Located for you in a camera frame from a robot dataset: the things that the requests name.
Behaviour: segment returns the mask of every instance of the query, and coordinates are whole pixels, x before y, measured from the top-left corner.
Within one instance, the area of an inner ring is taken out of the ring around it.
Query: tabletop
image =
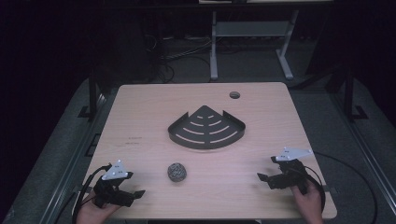
[[[171,140],[169,126],[203,105],[244,122],[243,136],[213,149],[183,147]],[[120,189],[146,193],[117,211],[115,218],[298,218],[290,190],[270,189],[257,177],[280,174],[270,158],[284,147],[311,149],[283,83],[125,85],[118,91],[87,176],[117,160],[134,173]],[[300,161],[325,184],[314,155]],[[175,162],[187,171],[180,182],[167,174]],[[332,196],[326,196],[323,217],[335,217]]]

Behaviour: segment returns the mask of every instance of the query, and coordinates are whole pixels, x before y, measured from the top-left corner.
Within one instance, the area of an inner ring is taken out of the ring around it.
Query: wire
[[[317,174],[317,172],[315,172],[312,168],[310,168],[310,167],[308,167],[308,166],[304,166],[304,167],[305,167],[305,169],[308,169],[308,170],[312,171],[312,172],[317,176],[320,185],[323,186],[323,184],[322,184],[322,182],[321,182],[321,179],[320,179],[319,175]]]
[[[81,207],[82,207],[82,205],[84,205],[84,204],[86,204],[86,203],[88,203],[88,202],[90,202],[90,201],[92,201],[92,199],[95,199],[96,198],[96,195],[95,196],[93,196],[93,197],[91,197],[90,199],[88,199],[87,201],[85,201],[85,203],[82,203],[81,204]]]
[[[211,43],[212,43],[212,41],[209,40],[206,43],[204,43],[203,45],[201,45],[199,47],[196,47],[194,49],[189,49],[189,50],[186,50],[184,52],[181,52],[181,53],[178,53],[178,54],[174,54],[174,55],[170,55],[170,56],[165,56],[165,57],[162,57],[162,58],[165,58],[165,59],[169,60],[169,59],[175,59],[175,58],[179,58],[179,57],[182,57],[182,56],[187,56],[187,55],[190,55],[190,54],[193,54],[193,53],[197,53],[197,52],[199,52],[199,51],[201,51],[203,49],[208,48]]]
[[[175,69],[173,67],[171,67],[168,64],[162,64],[163,66],[165,66],[165,69],[171,70],[171,77],[166,78],[165,73],[161,70],[158,71],[158,78],[163,82],[163,84],[169,83],[173,80],[173,78],[175,77]]]
[[[187,36],[184,39],[193,43],[203,43],[206,41],[210,41],[210,37],[208,36],[203,36],[203,37]]]
[[[293,169],[293,168],[289,168],[288,170],[293,171],[294,173],[297,173],[299,175],[302,175],[303,177],[305,177],[306,179],[311,181],[316,186],[316,188],[317,188],[317,190],[319,191],[319,194],[320,194],[321,211],[323,212],[324,206],[326,204],[326,194],[324,192],[323,186],[321,184],[319,184],[319,182],[314,177],[312,177],[311,175],[304,174],[304,173],[302,173],[302,172],[300,172],[300,171],[298,171],[296,169]]]
[[[231,40],[231,38],[233,37],[230,36],[230,38],[225,38],[224,40],[219,41],[219,49],[217,50],[218,54],[235,54],[247,49],[247,48],[243,49],[240,43],[235,43],[234,41]]]
[[[78,198],[77,198],[77,201],[76,201],[76,206],[75,206],[75,209],[74,209],[74,212],[73,212],[72,223],[77,223],[78,212],[79,212],[79,209],[80,209],[81,206],[82,206],[82,204],[81,204],[82,198],[84,197],[84,194],[85,194],[85,192],[87,191],[87,188],[88,188],[88,186],[91,184],[91,182],[92,182],[93,178],[95,177],[95,175],[96,175],[97,173],[99,173],[99,171],[102,171],[102,170],[108,171],[108,169],[110,169],[110,167],[111,167],[111,164],[109,164],[109,165],[107,165],[107,166],[102,166],[101,168],[99,168],[99,169],[97,169],[95,172],[93,172],[93,174],[91,174],[90,176],[88,176],[87,181],[85,182],[84,186],[82,186],[82,189],[81,189],[81,191],[79,192],[79,195],[78,195]]]
[[[153,46],[150,47],[148,50],[155,49],[155,47],[157,47],[157,44],[158,44],[157,38],[155,38],[154,35],[145,35],[145,37],[149,37],[154,40]]]
[[[55,224],[58,223],[59,218],[61,217],[61,214],[64,212],[64,209],[66,208],[66,206],[72,201],[73,197],[76,195],[75,192],[72,193],[72,195],[70,195],[69,199],[67,199],[66,203],[64,204],[64,206],[61,208],[61,211],[59,211],[58,216],[55,219]]]
[[[180,59],[198,59],[198,60],[206,63],[206,65],[209,66],[209,68],[210,68],[210,63],[207,60],[205,60],[205,59],[203,59],[201,57],[198,57],[198,56],[184,56],[184,57],[180,57],[180,58],[177,58],[177,59],[173,59],[173,60],[171,60],[171,62],[175,61],[175,60],[180,60]]]
[[[321,153],[321,152],[316,152],[316,151],[314,151],[314,153],[317,154],[317,155],[320,155],[320,156],[322,156],[322,157],[326,157],[326,158],[332,159],[332,160],[334,160],[334,161],[338,161],[339,163],[345,165],[346,167],[348,167],[349,169],[351,169],[352,171],[354,171],[358,176],[361,177],[361,179],[365,182],[365,184],[366,184],[367,187],[369,188],[369,190],[370,190],[370,192],[371,192],[371,194],[372,194],[372,197],[373,197],[373,202],[374,202],[374,215],[373,215],[373,219],[372,219],[371,223],[374,224],[374,223],[376,222],[376,218],[377,218],[377,215],[378,215],[378,201],[377,201],[377,199],[376,199],[376,197],[375,197],[374,190],[373,190],[373,188],[371,187],[369,181],[368,181],[368,180],[367,180],[356,168],[354,168],[353,166],[349,165],[348,163],[346,163],[346,162],[344,162],[344,161],[340,161],[340,160],[338,160],[338,159],[335,158],[335,157],[332,157],[332,156],[323,154],[323,153]]]

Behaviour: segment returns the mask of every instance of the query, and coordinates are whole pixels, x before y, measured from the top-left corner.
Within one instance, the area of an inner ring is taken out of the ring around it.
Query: hand
[[[111,203],[105,204],[103,208],[99,208],[93,203],[95,195],[95,192],[92,190],[82,201],[82,206],[78,212],[77,224],[104,223],[111,214],[121,208],[121,206]]]
[[[297,186],[290,187],[294,200],[307,223],[322,224],[320,193],[311,181],[306,180],[306,184],[307,193],[305,195],[300,192]]]

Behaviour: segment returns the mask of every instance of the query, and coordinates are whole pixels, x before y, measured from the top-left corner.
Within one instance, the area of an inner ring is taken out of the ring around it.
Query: quarter-circle tray
[[[169,137],[175,143],[194,149],[226,147],[239,140],[246,125],[223,111],[217,113],[207,105],[201,106],[190,117],[187,112],[168,128]]]

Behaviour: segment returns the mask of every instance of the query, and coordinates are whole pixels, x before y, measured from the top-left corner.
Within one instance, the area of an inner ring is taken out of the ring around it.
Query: finger
[[[106,212],[106,214],[108,216],[110,216],[111,214],[113,214],[115,211],[119,210],[121,208],[120,205],[115,205],[115,204],[107,204],[105,208],[103,208],[103,210]]]
[[[291,189],[291,192],[292,192],[294,195],[300,195],[300,194],[301,194],[301,192],[300,192],[300,190],[298,189],[297,186],[291,186],[290,189]]]
[[[91,200],[95,196],[96,196],[95,191],[91,190],[91,192],[87,195],[87,197],[85,197],[84,200],[82,200],[81,204],[84,204],[85,202]]]
[[[308,191],[312,191],[312,190],[317,190],[317,186],[310,180],[306,180],[306,188],[308,189]]]

